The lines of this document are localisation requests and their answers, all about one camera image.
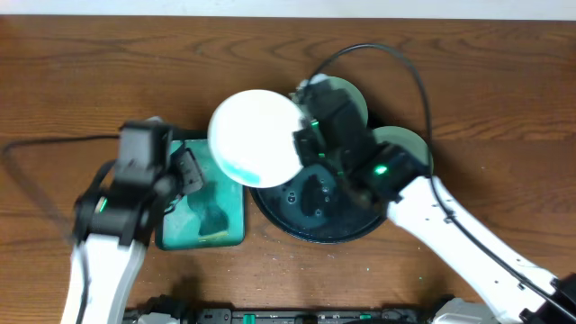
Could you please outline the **green yellow sponge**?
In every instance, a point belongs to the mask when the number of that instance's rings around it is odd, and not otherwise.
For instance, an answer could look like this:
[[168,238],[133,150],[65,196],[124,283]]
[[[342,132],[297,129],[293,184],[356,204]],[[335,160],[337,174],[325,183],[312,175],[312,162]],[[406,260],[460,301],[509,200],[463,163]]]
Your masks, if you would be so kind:
[[200,222],[199,239],[215,239],[228,234],[230,225],[228,216],[211,194],[191,194],[187,198],[187,203]]

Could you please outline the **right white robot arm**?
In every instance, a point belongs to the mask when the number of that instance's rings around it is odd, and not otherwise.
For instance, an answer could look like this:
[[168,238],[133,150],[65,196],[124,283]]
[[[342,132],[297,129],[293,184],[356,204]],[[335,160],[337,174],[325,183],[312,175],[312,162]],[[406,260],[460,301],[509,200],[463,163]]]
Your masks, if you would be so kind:
[[528,261],[471,215],[434,174],[432,142],[412,132],[383,137],[367,127],[356,99],[326,75],[294,95],[304,119],[293,134],[304,166],[325,164],[364,207],[434,251],[481,297],[499,323],[573,323],[575,278]]

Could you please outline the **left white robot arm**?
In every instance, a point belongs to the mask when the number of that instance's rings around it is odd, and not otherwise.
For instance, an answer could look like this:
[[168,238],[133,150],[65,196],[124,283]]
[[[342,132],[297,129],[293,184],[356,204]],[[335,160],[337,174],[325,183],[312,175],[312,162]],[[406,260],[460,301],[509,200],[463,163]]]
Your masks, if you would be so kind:
[[120,323],[153,231],[184,196],[203,186],[193,152],[168,156],[168,170],[149,186],[101,187],[104,163],[75,205],[75,245],[62,323]]

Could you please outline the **white plate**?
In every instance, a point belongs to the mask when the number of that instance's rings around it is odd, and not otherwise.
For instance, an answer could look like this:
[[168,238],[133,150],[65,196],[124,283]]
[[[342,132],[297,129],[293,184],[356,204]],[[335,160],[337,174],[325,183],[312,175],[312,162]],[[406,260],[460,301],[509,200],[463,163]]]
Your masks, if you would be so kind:
[[302,120],[299,107],[282,94],[242,91],[225,99],[212,114],[209,149],[221,171],[241,185],[282,185],[302,170],[293,143]]

